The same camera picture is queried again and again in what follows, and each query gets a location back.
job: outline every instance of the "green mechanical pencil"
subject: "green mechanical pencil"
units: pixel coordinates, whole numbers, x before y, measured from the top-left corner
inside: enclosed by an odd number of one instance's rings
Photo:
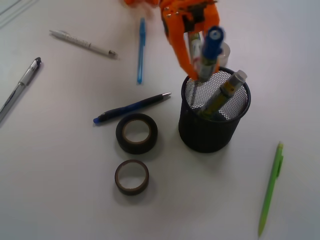
[[[268,183],[268,187],[266,189],[264,202],[262,206],[262,211],[260,215],[259,228],[258,228],[258,236],[260,237],[267,221],[268,211],[271,203],[272,193],[274,191],[276,179],[280,174],[280,169],[282,165],[282,161],[284,156],[282,156],[282,149],[284,148],[284,144],[279,142],[278,147],[276,148],[275,157],[273,161],[273,166],[271,170],[271,175]]]

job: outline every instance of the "pen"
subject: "pen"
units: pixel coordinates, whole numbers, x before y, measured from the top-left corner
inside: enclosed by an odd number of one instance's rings
[[[91,42],[88,42],[88,41],[84,41],[84,40],[80,40],[74,36],[71,36],[69,33],[67,33],[66,31],[52,31],[52,30],[49,30],[50,33],[59,38],[59,39],[63,39],[63,40],[66,40],[70,43],[73,43],[73,44],[76,44],[76,45],[79,45],[83,48],[86,48],[86,49],[89,49],[89,50],[92,50],[96,53],[99,53],[99,54],[102,54],[102,55],[105,55],[105,56],[108,56],[108,57],[111,57],[111,58],[117,58],[118,54],[115,52],[115,51],[112,51],[112,50],[105,50],[105,49],[102,49],[96,45],[93,45]]]
[[[116,109],[112,109],[112,110],[106,111],[105,113],[101,114],[97,118],[93,119],[93,122],[95,124],[102,123],[102,122],[107,121],[109,119],[118,117],[120,115],[129,113],[131,111],[138,110],[138,109],[144,108],[146,106],[149,106],[151,104],[154,104],[156,102],[159,102],[162,99],[164,99],[165,96],[169,96],[169,95],[171,95],[171,92],[167,92],[167,93],[164,93],[164,94],[159,94],[157,96],[149,97],[149,98],[147,98],[145,100],[138,101],[138,102],[133,103],[133,104],[131,104],[129,106],[119,107],[119,108],[116,108]]]
[[[146,22],[145,18],[140,19],[140,43],[139,43],[139,58],[138,58],[138,74],[137,74],[137,83],[142,83],[143,67],[144,67],[144,46],[146,45]]]
[[[18,82],[17,86],[10,94],[9,98],[6,100],[2,108],[0,109],[0,122],[4,119],[6,114],[9,112],[10,108],[13,106],[19,95],[25,89],[34,75],[35,71],[39,68],[41,64],[41,58],[37,57],[30,65],[30,67],[26,70],[20,81]]]
[[[264,202],[262,206],[262,211],[260,215],[259,228],[258,228],[258,236],[260,237],[267,221],[268,211],[271,203],[272,193],[274,191],[276,179],[279,177],[282,161],[284,156],[282,156],[282,149],[284,148],[284,144],[279,142],[278,147],[276,148],[275,157],[272,165],[272,170],[270,174],[270,179],[268,183],[268,187],[266,189]]]

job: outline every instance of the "mesh cup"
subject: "mesh cup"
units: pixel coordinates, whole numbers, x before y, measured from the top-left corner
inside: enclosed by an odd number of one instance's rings
[[[222,149],[231,140],[240,119],[251,103],[248,85],[245,83],[211,120],[197,115],[197,111],[214,92],[234,73],[220,67],[209,81],[200,83],[188,76],[181,89],[182,104],[179,119],[179,133],[183,142],[201,153],[212,153]]]

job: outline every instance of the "marker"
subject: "marker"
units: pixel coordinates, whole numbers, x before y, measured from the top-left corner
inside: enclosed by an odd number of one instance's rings
[[[18,99],[19,95],[23,92],[26,86],[29,85],[31,78],[33,77],[34,73],[40,67],[41,58],[37,57],[26,70],[20,81],[18,82],[17,86],[10,94],[9,98],[6,100],[2,108],[0,109],[0,122],[4,119],[4,117],[9,112],[10,108],[14,105],[15,101]]]
[[[220,85],[212,97],[201,107],[198,115],[205,119],[211,119],[219,109],[221,109],[236,91],[246,82],[247,75],[239,70],[229,77],[227,81]]]

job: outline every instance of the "tape roll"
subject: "tape roll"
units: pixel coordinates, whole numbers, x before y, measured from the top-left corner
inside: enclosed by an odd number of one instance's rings
[[[125,136],[125,128],[132,121],[142,121],[149,127],[149,135],[143,141],[130,141]],[[124,117],[116,126],[116,139],[120,147],[129,154],[144,154],[150,151],[156,144],[158,127],[155,121],[148,115],[135,113]]]
[[[120,169],[124,165],[130,164],[130,163],[136,163],[136,164],[141,165],[144,168],[144,171],[145,171],[145,179],[143,180],[143,182],[139,186],[137,186],[135,188],[125,188],[119,182],[119,171],[120,171]],[[115,180],[116,186],[118,187],[118,189],[120,190],[121,193],[123,193],[125,195],[129,195],[129,196],[137,195],[137,194],[142,193],[147,188],[147,186],[149,184],[149,171],[148,171],[147,166],[142,161],[133,160],[133,159],[132,160],[127,160],[127,161],[124,161],[123,163],[121,163],[117,167],[117,169],[115,171],[115,174],[114,174],[114,180]]]

